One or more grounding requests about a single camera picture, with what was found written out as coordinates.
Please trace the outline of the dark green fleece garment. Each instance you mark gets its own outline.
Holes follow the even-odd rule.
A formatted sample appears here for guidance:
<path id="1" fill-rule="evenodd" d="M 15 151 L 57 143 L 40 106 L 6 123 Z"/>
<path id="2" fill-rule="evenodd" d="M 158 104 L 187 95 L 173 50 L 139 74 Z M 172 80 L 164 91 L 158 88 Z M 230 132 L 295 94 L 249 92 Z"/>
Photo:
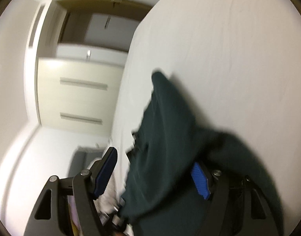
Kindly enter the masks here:
<path id="1" fill-rule="evenodd" d="M 135 143 L 120 215 L 134 235 L 283 235 L 282 207 L 267 169 L 234 135 L 200 127 L 161 72 Z M 194 163 L 219 169 L 228 200 L 204 200 L 191 176 Z"/>

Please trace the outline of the grey padded headboard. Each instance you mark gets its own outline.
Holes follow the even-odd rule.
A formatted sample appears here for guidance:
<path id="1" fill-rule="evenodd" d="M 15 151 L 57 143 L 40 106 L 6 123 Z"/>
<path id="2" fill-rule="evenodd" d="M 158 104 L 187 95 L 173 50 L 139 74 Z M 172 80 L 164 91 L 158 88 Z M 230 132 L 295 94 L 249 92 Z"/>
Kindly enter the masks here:
<path id="1" fill-rule="evenodd" d="M 74 177 L 81 170 L 90 168 L 93 162 L 102 158 L 104 151 L 104 148 L 78 147 L 73 154 L 68 177 Z"/>

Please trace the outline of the white bed sheet mattress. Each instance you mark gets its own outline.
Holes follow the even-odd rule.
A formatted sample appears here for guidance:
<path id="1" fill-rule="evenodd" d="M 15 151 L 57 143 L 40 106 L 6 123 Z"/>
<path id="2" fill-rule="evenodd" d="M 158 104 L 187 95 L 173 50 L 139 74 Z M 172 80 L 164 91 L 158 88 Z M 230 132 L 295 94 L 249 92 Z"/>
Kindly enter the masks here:
<path id="1" fill-rule="evenodd" d="M 284 232 L 301 220 L 301 15 L 290 0 L 160 0 L 137 27 L 111 143 L 118 191 L 159 69 L 197 121 L 229 131 L 264 163 L 280 195 Z"/>

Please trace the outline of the brown wooden door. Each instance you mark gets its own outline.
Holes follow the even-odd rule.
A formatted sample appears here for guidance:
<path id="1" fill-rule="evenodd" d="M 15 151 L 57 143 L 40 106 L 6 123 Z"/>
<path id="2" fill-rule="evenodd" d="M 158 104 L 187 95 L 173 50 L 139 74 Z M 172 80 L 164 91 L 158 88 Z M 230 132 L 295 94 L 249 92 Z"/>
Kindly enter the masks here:
<path id="1" fill-rule="evenodd" d="M 67 11 L 59 42 L 128 52 L 152 6 L 132 0 L 58 0 Z"/>

